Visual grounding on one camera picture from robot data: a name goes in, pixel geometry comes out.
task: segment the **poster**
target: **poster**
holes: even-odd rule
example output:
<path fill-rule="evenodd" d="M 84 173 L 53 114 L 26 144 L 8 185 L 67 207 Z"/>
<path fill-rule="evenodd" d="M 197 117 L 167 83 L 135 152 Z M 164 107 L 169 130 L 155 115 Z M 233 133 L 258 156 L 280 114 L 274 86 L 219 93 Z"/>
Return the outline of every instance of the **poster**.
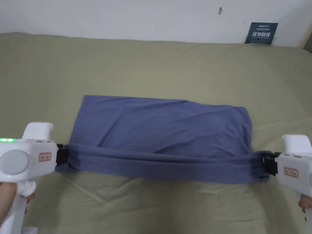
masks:
<path fill-rule="evenodd" d="M 271 45 L 277 25 L 278 23 L 251 23 L 245 44 Z"/>

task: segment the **finger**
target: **finger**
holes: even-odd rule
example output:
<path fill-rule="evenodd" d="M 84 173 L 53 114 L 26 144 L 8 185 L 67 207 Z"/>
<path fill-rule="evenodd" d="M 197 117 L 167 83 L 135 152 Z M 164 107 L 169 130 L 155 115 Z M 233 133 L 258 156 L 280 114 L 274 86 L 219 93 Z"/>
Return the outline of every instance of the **finger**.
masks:
<path fill-rule="evenodd" d="M 298 206 L 302 209 L 310 209 L 312 208 L 304 199 L 300 199 Z"/>
<path fill-rule="evenodd" d="M 303 204 L 309 206 L 309 208 L 312 208 L 312 198 L 302 194 L 300 196 L 300 201 L 302 201 Z"/>
<path fill-rule="evenodd" d="M 32 195 L 29 195 L 28 197 L 26 197 L 28 200 L 34 199 L 35 198 L 35 193 L 33 193 Z"/>

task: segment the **mattress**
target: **mattress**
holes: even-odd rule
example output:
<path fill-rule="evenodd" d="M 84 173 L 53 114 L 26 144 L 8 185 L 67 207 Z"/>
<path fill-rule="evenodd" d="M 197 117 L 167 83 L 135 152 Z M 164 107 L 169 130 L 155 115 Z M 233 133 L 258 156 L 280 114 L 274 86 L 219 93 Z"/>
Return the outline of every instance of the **mattress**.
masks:
<path fill-rule="evenodd" d="M 297 48 L 0 35 L 1 134 L 52 122 L 68 143 L 84 95 L 187 99 L 247 108 L 254 150 L 283 134 L 312 138 L 312 55 Z M 40 234 L 303 233 L 295 193 L 79 172 L 40 178 L 25 224 Z"/>

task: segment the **blue cloth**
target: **blue cloth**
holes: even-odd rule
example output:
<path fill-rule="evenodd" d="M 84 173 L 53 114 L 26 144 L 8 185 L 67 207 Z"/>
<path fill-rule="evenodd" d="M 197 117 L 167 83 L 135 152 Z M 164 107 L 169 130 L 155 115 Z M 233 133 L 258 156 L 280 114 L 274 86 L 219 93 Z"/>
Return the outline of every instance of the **blue cloth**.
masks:
<path fill-rule="evenodd" d="M 86 95 L 70 143 L 72 170 L 244 184 L 268 180 L 243 107 Z"/>

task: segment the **white wall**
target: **white wall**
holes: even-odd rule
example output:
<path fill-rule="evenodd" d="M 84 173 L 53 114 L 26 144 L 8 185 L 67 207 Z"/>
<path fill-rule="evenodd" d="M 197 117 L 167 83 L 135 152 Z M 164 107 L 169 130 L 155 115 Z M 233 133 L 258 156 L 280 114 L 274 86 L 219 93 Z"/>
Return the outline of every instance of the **white wall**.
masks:
<path fill-rule="evenodd" d="M 299 46 L 312 0 L 0 0 L 0 33 L 244 43 L 251 22 L 277 22 L 273 45 Z"/>

